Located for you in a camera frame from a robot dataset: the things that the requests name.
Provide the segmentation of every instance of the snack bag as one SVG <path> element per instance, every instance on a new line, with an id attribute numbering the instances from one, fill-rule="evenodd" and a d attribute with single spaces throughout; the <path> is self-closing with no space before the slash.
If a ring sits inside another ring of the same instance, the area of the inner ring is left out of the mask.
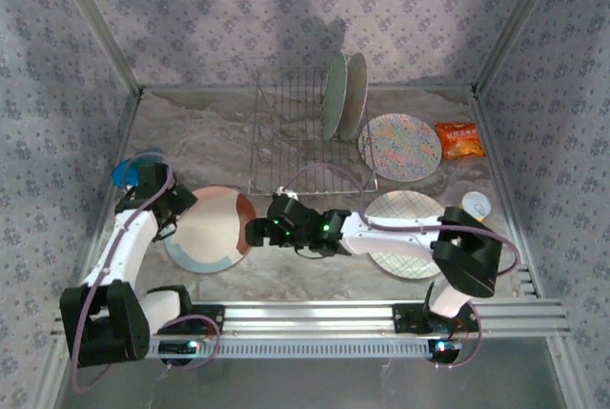
<path id="1" fill-rule="evenodd" d="M 477 135 L 475 123 L 438 122 L 437 128 L 442 157 L 445 159 L 462 158 L 463 156 L 485 156 L 483 144 Z"/>

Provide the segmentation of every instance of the wire rack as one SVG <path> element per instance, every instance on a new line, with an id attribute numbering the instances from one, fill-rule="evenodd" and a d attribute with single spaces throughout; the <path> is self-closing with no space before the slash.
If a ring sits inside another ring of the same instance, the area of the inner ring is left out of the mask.
<path id="1" fill-rule="evenodd" d="M 249 194 L 273 194 L 312 163 L 335 164 L 350 172 L 363 191 L 376 191 L 375 170 L 363 160 L 366 154 L 375 166 L 370 139 L 360 149 L 356 141 L 322 139 L 326 74 L 316 69 L 258 73 Z M 362 120 L 361 126 L 368 127 L 366 110 Z M 299 194 L 348 194 L 357 193 L 358 186 L 337 171 L 316 167 L 303 173 L 291 190 Z"/>

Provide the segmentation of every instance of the wire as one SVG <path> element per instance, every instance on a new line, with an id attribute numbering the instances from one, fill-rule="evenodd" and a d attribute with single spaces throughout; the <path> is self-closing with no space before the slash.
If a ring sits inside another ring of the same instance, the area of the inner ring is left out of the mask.
<path id="1" fill-rule="evenodd" d="M 358 204 L 357 213 L 360 216 L 360 219 L 370 228 L 380 230 L 380 231 L 391 231 L 391 232 L 401 232 L 401 233 L 427 233 L 427 232 L 436 232 L 436 231 L 454 231 L 454 232 L 460 232 L 460 233 L 472 233 L 475 235 L 484 235 L 486 237 L 490 237 L 490 238 L 495 239 L 495 240 L 501 242 L 502 244 L 506 245 L 506 247 L 508 247 L 511 250 L 511 252 L 513 253 L 513 255 L 515 256 L 513 263 L 508 268 L 503 269 L 502 271 L 498 271 L 498 276 L 504 276 L 506 274 L 512 273 L 515 269 L 517 269 L 517 267 L 521 263 L 521 254 L 520 254 L 517 246 L 513 242 L 511 242 L 507 237 L 494 233 L 493 231 L 483 230 L 481 228 L 476 228 L 474 226 L 461 226 L 461 225 L 384 226 L 384 225 L 379 225 L 377 223 L 374 223 L 374 221 L 371 221 L 369 219 L 369 217 L 364 214 L 365 206 L 364 206 L 364 195 L 363 195 L 362 186 L 358 183 L 358 181 L 352 175 L 352 173 L 350 173 L 349 171 L 347 171 L 335 164 L 331 164 L 331 163 L 308 164 L 304 168 L 301 168 L 300 170 L 298 170 L 296 172 L 296 174 L 293 175 L 293 177 L 290 180 L 288 180 L 288 182 L 286 183 L 286 185 L 284 185 L 283 188 L 287 189 L 290 185 L 295 183 L 295 181 L 301 175 L 303 175 L 304 173 L 306 173 L 307 171 L 309 171 L 312 168 L 318 168 L 318 167 L 328 168 L 331 170 L 338 171 L 338 172 L 346 175 L 350 180 L 352 180 L 352 182 L 354 182 L 355 185 L 357 185 L 358 191 L 360 192 L 360 200 L 359 200 L 359 204 Z"/>
<path id="2" fill-rule="evenodd" d="M 142 158 L 144 156 L 150 156 L 152 154 L 154 154 L 155 156 L 159 156 L 159 157 L 161 157 L 161 159 L 167 161 L 166 156 L 161 154 L 161 153 L 149 153 L 149 152 L 139 153 L 136 156 L 132 157 L 127 162 L 127 164 L 125 165 L 125 170 L 127 171 L 129 169 L 130 165 L 136 159 Z M 106 259 L 104 260 L 104 264 L 102 266 L 102 269 L 100 270 L 99 275 L 95 279 L 95 282 L 93 283 L 93 285 L 89 289 L 89 292 L 87 293 L 87 297 L 85 298 L 85 302 L 83 303 L 83 307 L 82 307 L 82 309 L 80 311 L 80 316 L 78 318 L 78 323 L 76 324 L 76 334 L 74 336 L 74 344 L 72 346 L 72 354 L 71 354 L 71 357 L 72 357 L 71 384 L 72 384 L 72 390 L 76 394 L 80 395 L 80 394 L 83 394 L 83 393 L 86 393 L 86 392 L 90 391 L 93 387 L 95 387 L 95 385 L 97 385 L 99 383 L 99 381 L 104 376 L 106 376 L 106 373 L 108 373 L 108 371 L 111 368 L 110 365 L 106 366 L 106 368 L 93 380 L 93 382 L 90 383 L 87 386 L 81 387 L 79 385 L 79 383 L 78 383 L 78 356 L 80 354 L 80 348 L 81 348 L 81 345 L 82 345 L 83 334 L 85 332 L 85 323 L 87 321 L 87 314 L 89 313 L 89 310 L 90 310 L 90 308 L 92 306 L 93 298 L 95 296 L 95 292 L 97 292 L 97 289 L 101 285 L 102 280 L 104 280 L 104 277 L 106 276 L 106 274 L 108 272 L 108 269 L 111 266 L 112 259 L 114 258 L 114 254 L 116 253 L 116 249 L 118 248 L 118 245 L 119 245 L 119 243 L 121 241 L 121 238 L 127 232 L 127 230 L 129 229 L 129 227 L 133 223 L 133 221 L 144 210 L 146 210 L 151 204 L 153 204 L 159 197 L 161 197 L 162 194 L 167 192 L 170 189 L 170 187 L 172 186 L 172 182 L 173 182 L 173 169 L 172 169 L 172 166 L 170 166 L 169 163 L 167 163 L 167 166 L 168 166 L 167 178 L 166 178 L 165 183 L 163 184 L 163 186 L 159 189 L 159 191 L 157 193 L 153 194 L 148 200 L 146 200 L 144 202 L 144 204 L 142 204 L 140 207 L 138 207 L 132 215 L 130 215 L 130 217 L 125 221 L 125 224 L 123 225 L 123 227 L 116 234 L 116 237 L 112 241 L 111 247 L 110 247 L 110 249 L 108 251 L 108 255 L 106 256 Z"/>
<path id="3" fill-rule="evenodd" d="M 176 369 L 178 371 L 189 371 L 191 369 L 196 369 L 200 366 L 203 366 L 204 364 L 208 364 L 218 355 L 218 352 L 220 351 L 220 328 L 218 328 L 218 324 L 215 321 L 213 321 L 207 316 L 203 316 L 201 314 L 189 314 L 187 316 L 178 317 L 174 320 L 168 321 L 165 325 L 163 325 L 163 328 L 165 328 L 166 326 L 177 325 L 178 323 L 182 323 L 187 320 L 203 320 L 208 325 L 211 325 L 213 327 L 214 332 L 216 333 L 216 344 L 213 347 L 212 353 L 207 358 L 196 361 L 194 365 L 193 363 L 191 363 L 185 366 L 174 366 L 173 369 Z"/>
<path id="4" fill-rule="evenodd" d="M 480 314 L 478 313 L 478 310 L 475 307 L 475 305 L 472 302 L 470 302 L 470 301 L 467 301 L 466 304 L 468 304 L 470 306 L 470 308 L 473 310 L 473 313 L 475 314 L 475 319 L 477 321 L 478 333 L 477 333 L 477 342 L 475 343 L 475 348 L 473 349 L 471 354 L 468 356 L 468 358 L 465 359 L 464 361 L 461 361 L 458 364 L 440 364 L 440 363 L 436 363 L 436 367 L 437 368 L 454 369 L 454 368 L 458 368 L 460 366 L 464 366 L 465 364 L 468 364 L 473 359 L 475 359 L 475 357 L 478 354 L 478 350 L 480 349 L 480 344 L 483 341 L 483 326 L 482 326 L 481 321 L 480 321 Z"/>
<path id="5" fill-rule="evenodd" d="M 456 318 L 456 321 L 454 322 L 454 331 L 451 332 L 451 335 L 449 335 L 446 340 L 451 340 L 453 336 L 456 335 L 456 333 L 458 332 L 459 325 L 461 325 L 461 328 L 466 332 L 466 339 L 468 338 L 468 328 L 466 327 L 463 321 L 461 321 L 459 318 Z"/>
<path id="6" fill-rule="evenodd" d="M 515 260 L 513 261 L 513 263 L 508 268 L 506 268 L 502 271 L 499 271 L 498 276 L 504 276 L 504 275 L 507 275 L 507 274 L 513 272 L 515 269 L 517 269 L 517 267 L 521 263 L 521 254 L 520 254 L 517 246 L 513 242 L 511 242 L 507 237 L 494 233 L 493 231 L 483 230 L 483 229 L 475 228 L 472 226 L 458 226 L 458 225 L 393 227 L 393 226 L 384 226 L 384 225 L 379 225 L 377 223 L 374 223 L 373 221 L 369 220 L 369 218 L 364 214 L 365 207 L 364 207 L 364 195 L 363 195 L 362 186 L 358 183 L 358 181 L 352 175 L 352 173 L 350 173 L 349 171 L 347 171 L 335 164 L 331 164 L 331 163 L 308 164 L 304 168 L 297 171 L 295 175 L 293 175 L 293 177 L 288 181 L 288 183 L 286 183 L 286 185 L 284 185 L 284 189 L 287 189 L 290 185 L 292 185 L 303 173 L 305 173 L 308 170 L 315 168 L 315 167 L 328 168 L 331 170 L 338 171 L 338 172 L 346 175 L 350 180 L 352 180 L 352 182 L 354 182 L 355 185 L 357 185 L 358 191 L 360 192 L 358 215 L 360 216 L 360 219 L 370 228 L 377 229 L 380 231 L 403 232 L 403 233 L 426 233 L 426 232 L 435 232 L 435 231 L 454 231 L 454 232 L 461 232 L 461 233 L 472 233 L 475 235 L 484 235 L 486 237 L 490 237 L 495 240 L 498 240 L 502 244 L 506 245 L 511 250 L 513 255 L 515 256 Z M 471 309 L 473 310 L 473 312 L 475 314 L 475 318 L 477 320 L 477 325 L 478 325 L 477 343 L 475 344 L 475 349 L 473 350 L 473 352 L 470 354 L 470 356 L 467 359 L 465 359 L 464 361 L 462 361 L 458 364 L 452 364 L 452 365 L 446 366 L 449 369 L 458 368 L 459 366 L 463 366 L 463 365 L 469 363 L 470 361 L 472 361 L 475 358 L 475 356 L 478 353 L 478 350 L 480 349 L 480 344 L 481 344 L 482 337 L 483 337 L 483 330 L 481 327 L 480 315 L 478 314 L 477 308 L 471 301 L 467 301 L 466 304 L 468 304 L 471 307 Z"/>

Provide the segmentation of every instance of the round plate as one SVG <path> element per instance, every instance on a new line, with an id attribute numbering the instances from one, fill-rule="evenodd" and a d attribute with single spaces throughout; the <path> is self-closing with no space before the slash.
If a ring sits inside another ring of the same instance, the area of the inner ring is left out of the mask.
<path id="1" fill-rule="evenodd" d="M 444 208 L 430 196 L 399 191 L 389 192 L 375 199 L 365 214 L 409 219 L 430 215 L 441 216 L 444 212 Z M 417 256 L 371 253 L 371 258 L 382 269 L 397 277 L 423 279 L 436 276 L 440 272 L 434 262 Z"/>
<path id="2" fill-rule="evenodd" d="M 193 192 L 197 202 L 177 222 L 165 248 L 180 267 L 200 274 L 223 271 L 248 254 L 246 224 L 256 218 L 248 198 L 226 187 Z"/>
<path id="3" fill-rule="evenodd" d="M 339 122 L 339 137 L 343 140 L 356 136 L 364 114 L 368 86 L 366 59 L 362 53 L 356 53 L 347 65 L 347 91 Z"/>
<path id="4" fill-rule="evenodd" d="M 369 138 L 372 149 L 366 146 L 367 150 L 363 150 Z M 404 113 L 387 113 L 372 119 L 362 128 L 358 148 L 369 168 L 398 182 L 412 182 L 430 175 L 442 155 L 434 130 Z"/>
<path id="5" fill-rule="evenodd" d="M 345 90 L 347 89 L 347 63 L 345 55 L 338 53 L 331 68 L 328 70 L 324 100 L 322 101 L 322 138 L 329 140 L 335 135 L 339 126 L 343 104 L 345 103 Z"/>

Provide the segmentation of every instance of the cable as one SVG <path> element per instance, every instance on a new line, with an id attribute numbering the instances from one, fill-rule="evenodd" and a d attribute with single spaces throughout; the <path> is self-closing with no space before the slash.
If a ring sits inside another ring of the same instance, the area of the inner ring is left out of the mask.
<path id="1" fill-rule="evenodd" d="M 125 171 L 127 171 L 129 169 L 130 165 L 136 159 L 142 158 L 144 156 L 150 156 L 152 154 L 154 154 L 155 156 L 160 156 L 161 159 L 167 161 L 166 156 L 161 153 L 144 152 L 144 153 L 140 153 L 140 154 L 137 154 L 136 156 L 132 157 L 125 165 Z M 138 207 L 135 210 L 135 212 L 125 221 L 125 224 L 117 233 L 116 238 L 112 241 L 112 245 L 108 251 L 108 255 L 106 256 L 106 259 L 104 260 L 104 265 L 102 266 L 102 269 L 100 270 L 99 275 L 95 279 L 95 282 L 89 289 L 89 292 L 87 293 L 87 297 L 85 298 L 85 302 L 83 303 L 83 307 L 80 311 L 80 316 L 78 318 L 78 323 L 76 324 L 76 334 L 74 336 L 74 344 L 72 346 L 71 384 L 72 384 L 72 390 L 76 394 L 83 394 L 83 393 L 90 391 L 95 385 L 97 385 L 99 383 L 99 381 L 106 375 L 106 373 L 108 373 L 108 371 L 111 368 L 110 365 L 106 366 L 106 368 L 93 380 L 93 382 L 85 387 L 81 387 L 78 384 L 78 355 L 80 354 L 80 347 L 81 347 L 82 340 L 83 340 L 83 333 L 85 332 L 85 322 L 87 321 L 87 314 L 89 313 L 89 310 L 92 306 L 93 297 L 95 296 L 95 292 L 97 292 L 97 289 L 101 285 L 102 280 L 104 280 L 104 277 L 106 276 L 107 270 L 111 266 L 112 259 L 114 258 L 114 254 L 116 253 L 116 249 L 118 248 L 118 244 L 120 243 L 121 238 L 127 232 L 127 230 L 129 229 L 129 227 L 133 223 L 133 221 L 144 210 L 146 210 L 151 204 L 153 204 L 159 197 L 161 197 L 162 194 L 164 194 L 165 192 L 167 192 L 170 189 L 172 182 L 173 182 L 173 169 L 169 163 L 167 163 L 167 166 L 168 166 L 168 175 L 167 175 L 167 178 L 166 178 L 163 186 L 159 189 L 159 191 L 157 193 L 155 193 L 153 196 L 151 196 L 151 198 L 146 200 L 144 202 L 144 204 L 142 204 L 140 207 Z"/>
<path id="2" fill-rule="evenodd" d="M 466 339 L 468 338 L 468 328 L 466 327 L 463 321 L 461 321 L 459 318 L 456 318 L 456 321 L 454 321 L 454 331 L 452 331 L 451 335 L 449 335 L 449 337 L 447 337 L 447 339 L 445 340 L 451 340 L 453 336 L 456 335 L 456 333 L 458 332 L 459 325 L 461 325 L 462 329 L 466 332 Z"/>
<path id="3" fill-rule="evenodd" d="M 213 321 L 211 318 L 209 318 L 207 316 L 203 316 L 201 314 L 189 314 L 187 316 L 178 317 L 174 320 L 168 321 L 165 325 L 163 325 L 163 328 L 165 328 L 166 326 L 177 325 L 178 323 L 182 323 L 183 321 L 187 321 L 187 320 L 203 320 L 208 325 L 211 325 L 213 327 L 214 332 L 216 333 L 216 344 L 214 345 L 212 353 L 210 354 L 209 357 L 202 359 L 202 360 L 198 360 L 194 365 L 193 365 L 193 363 L 191 363 L 191 364 L 187 364 L 185 366 L 174 366 L 173 369 L 176 369 L 178 371 L 189 371 L 191 369 L 196 369 L 200 366 L 203 366 L 204 364 L 207 364 L 210 361 L 212 361 L 218 355 L 218 352 L 220 351 L 220 341 L 221 341 L 220 328 L 218 328 L 218 324 L 215 321 Z"/>
<path id="4" fill-rule="evenodd" d="M 468 356 L 468 358 L 465 359 L 464 361 L 461 361 L 458 364 L 435 363 L 435 366 L 437 368 L 446 368 L 446 369 L 458 368 L 460 366 L 470 363 L 477 356 L 478 350 L 480 349 L 480 344 L 482 343 L 482 340 L 483 340 L 483 325 L 480 322 L 480 314 L 478 313 L 478 310 L 475 307 L 475 305 L 470 301 L 467 301 L 466 304 L 468 304 L 470 306 L 470 308 L 473 310 L 473 313 L 475 314 L 475 319 L 477 321 L 478 334 L 477 334 L 477 343 L 475 344 L 475 348 L 473 349 L 472 353 Z"/>
<path id="5" fill-rule="evenodd" d="M 308 164 L 304 168 L 301 168 L 300 170 L 298 170 L 296 172 L 296 174 L 293 175 L 293 177 L 290 180 L 288 180 L 288 182 L 286 183 L 286 185 L 284 185 L 283 188 L 287 189 L 290 185 L 295 183 L 295 181 L 305 172 L 309 171 L 312 168 L 317 168 L 317 167 L 328 168 L 331 170 L 338 171 L 338 172 L 346 175 L 350 180 L 352 180 L 352 182 L 354 182 L 355 185 L 357 185 L 358 191 L 360 192 L 360 200 L 359 200 L 359 204 L 358 204 L 357 213 L 360 216 L 360 219 L 370 228 L 380 230 L 380 231 L 391 231 L 391 232 L 401 232 L 401 233 L 427 233 L 427 232 L 435 232 L 435 231 L 455 231 L 455 232 L 460 232 L 460 233 L 472 233 L 475 235 L 484 235 L 486 237 L 490 237 L 492 239 L 498 240 L 502 244 L 506 245 L 506 247 L 508 247 L 511 250 L 511 252 L 513 253 L 513 255 L 515 256 L 515 260 L 508 268 L 506 268 L 502 271 L 498 271 L 498 276 L 504 276 L 506 274 L 512 273 L 515 269 L 517 269 L 517 267 L 521 263 L 521 254 L 520 254 L 517 246 L 513 242 L 511 242 L 507 237 L 494 233 L 493 231 L 483 230 L 481 228 L 475 228 L 473 226 L 460 226 L 460 225 L 397 226 L 397 227 L 394 227 L 394 226 L 384 226 L 384 225 L 379 225 L 377 223 L 374 223 L 374 221 L 371 221 L 369 219 L 369 217 L 364 214 L 365 207 L 364 207 L 364 195 L 363 195 L 362 186 L 358 183 L 356 178 L 349 171 L 347 171 L 335 164 L 331 164 L 331 163 Z"/>
<path id="6" fill-rule="evenodd" d="M 507 237 L 504 237 L 503 235 L 499 235 L 497 233 L 494 233 L 492 231 L 487 231 L 487 230 L 483 230 L 480 228 L 475 228 L 472 226 L 458 226 L 458 225 L 433 225 L 433 226 L 404 226 L 404 227 L 393 227 L 393 226 L 383 226 L 383 225 L 379 225 L 376 224 L 372 221 L 369 220 L 369 218 L 364 214 L 365 212 L 365 207 L 364 207 L 364 195 L 363 195 L 363 188 L 362 186 L 358 183 L 358 181 L 356 180 L 356 178 L 352 175 L 352 173 L 350 173 L 349 171 L 341 168 L 340 166 L 337 166 L 335 164 L 331 164 L 331 163 L 311 163 L 308 164 L 307 166 L 305 166 L 304 168 L 300 169 L 299 171 L 296 172 L 295 175 L 293 175 L 293 177 L 288 181 L 288 183 L 286 183 L 286 185 L 284 185 L 284 189 L 287 189 L 290 185 L 292 185 L 303 173 L 307 172 L 308 170 L 314 168 L 314 167 L 322 167 L 322 168 L 329 168 L 331 170 L 335 170 L 338 171 L 344 175 L 346 175 L 350 180 L 352 180 L 352 182 L 354 182 L 355 185 L 357 185 L 358 187 L 358 191 L 360 192 L 360 199 L 359 199 L 359 205 L 358 205 L 358 215 L 360 217 L 360 219 L 369 227 L 373 228 L 373 229 L 377 229 L 380 231 L 391 231 L 391 232 L 403 232 L 403 233 L 427 233 L 427 232 L 435 232 L 435 231 L 455 231 L 455 232 L 461 232 L 461 233 L 472 233 L 475 235 L 484 235 L 486 237 L 490 237 L 493 238 L 495 240 L 498 240 L 499 242 L 501 242 L 502 244 L 506 245 L 511 252 L 513 252 L 513 255 L 515 256 L 515 260 L 513 261 L 513 263 L 506 269 L 499 271 L 498 272 L 498 276 L 504 276 L 506 274 L 509 274 L 511 272 L 513 272 L 521 263 L 521 254 L 519 252 L 519 249 L 517 248 L 517 246 L 511 242 Z M 452 365 L 448 365 L 446 366 L 449 369 L 453 369 L 453 368 L 458 368 L 459 366 L 463 366 L 467 363 L 469 363 L 470 361 L 472 361 L 475 356 L 478 353 L 478 350 L 480 349 L 480 344 L 482 341 L 482 337 L 483 337 L 483 330 L 482 330 L 482 326 L 481 326 L 481 321 L 480 321 L 480 315 L 478 314 L 477 308 L 475 307 L 475 305 L 471 302 L 471 301 L 467 301 L 466 304 L 468 304 L 471 309 L 473 310 L 474 314 L 475 314 L 475 318 L 477 320 L 477 325 L 478 325 L 478 335 L 477 335 L 477 343 L 475 344 L 475 349 L 473 350 L 473 352 L 470 354 L 470 356 L 465 359 L 464 361 L 458 363 L 458 364 L 452 364 Z"/>

